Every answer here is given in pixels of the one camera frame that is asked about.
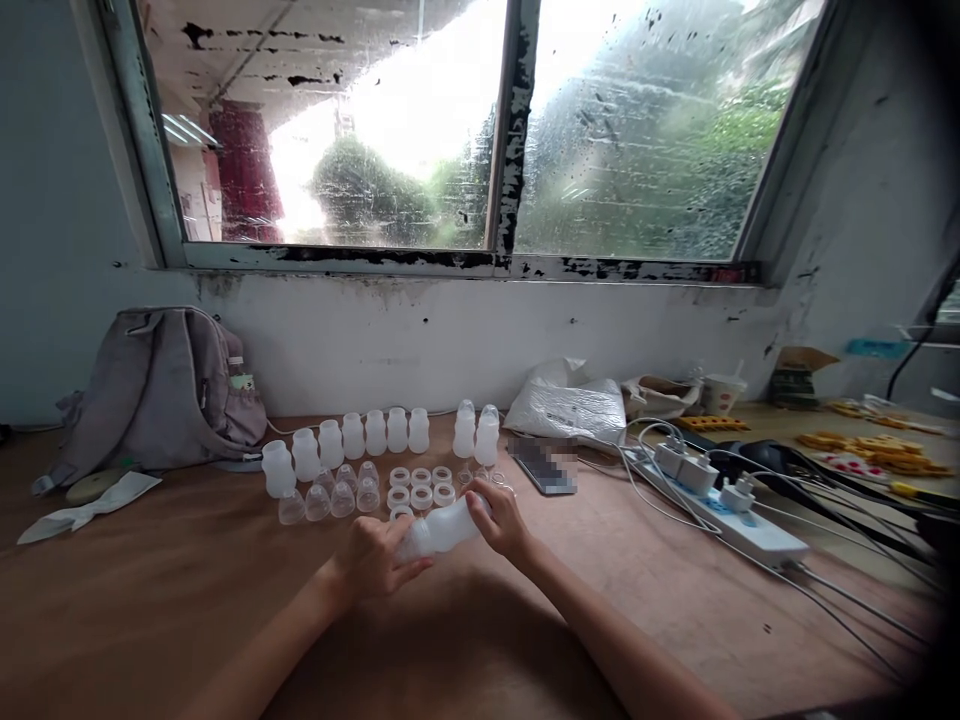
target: paper cup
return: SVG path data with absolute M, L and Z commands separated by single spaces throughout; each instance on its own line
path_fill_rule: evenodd
M 703 379 L 700 404 L 707 415 L 726 417 L 746 389 L 747 383 L 733 375 L 707 375 Z

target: hand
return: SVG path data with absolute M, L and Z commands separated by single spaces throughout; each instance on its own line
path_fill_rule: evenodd
M 372 517 L 359 517 L 350 526 L 347 542 L 321 567 L 315 578 L 321 592 L 333 594 L 340 612 L 371 597 L 390 595 L 433 565 L 421 558 L 397 566 L 394 553 L 414 518 L 401 515 L 385 523 Z
M 514 565 L 526 560 L 534 545 L 534 538 L 523 524 L 513 491 L 483 480 L 472 480 L 465 490 L 470 517 L 487 544 Z M 487 515 L 477 495 L 482 495 L 489 503 L 493 511 L 492 518 Z

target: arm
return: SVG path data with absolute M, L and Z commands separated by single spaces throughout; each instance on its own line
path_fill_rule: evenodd
M 736 713 L 660 649 L 640 628 L 577 577 L 527 530 L 508 489 L 474 480 L 470 515 L 487 543 L 554 604 L 631 717 L 734 718 Z M 484 511 L 477 494 L 493 510 Z
M 207 685 L 180 720 L 259 718 L 300 658 L 357 602 L 390 595 L 432 565 L 395 567 L 393 554 L 414 518 L 357 518 L 346 545 L 327 561 L 253 641 Z

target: ceiling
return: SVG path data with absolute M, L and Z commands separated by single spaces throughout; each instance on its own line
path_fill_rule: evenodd
M 269 130 L 442 29 L 470 0 L 423 0 L 422 18 L 421 0 L 138 5 L 165 112 L 197 117 L 223 97 L 256 103 Z

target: power strip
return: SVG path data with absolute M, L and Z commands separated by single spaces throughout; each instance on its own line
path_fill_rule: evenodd
M 772 570 L 782 570 L 788 561 L 799 562 L 810 552 L 810 546 L 786 530 L 774 525 L 752 510 L 735 512 L 720 502 L 720 491 L 710 488 L 706 497 L 698 497 L 689 488 L 677 482 L 672 475 L 660 477 L 650 461 L 633 450 L 625 452 L 630 467 L 648 483 L 669 497 L 681 493 L 690 509 L 704 520 L 720 528 L 721 537 L 737 550 L 749 555 Z

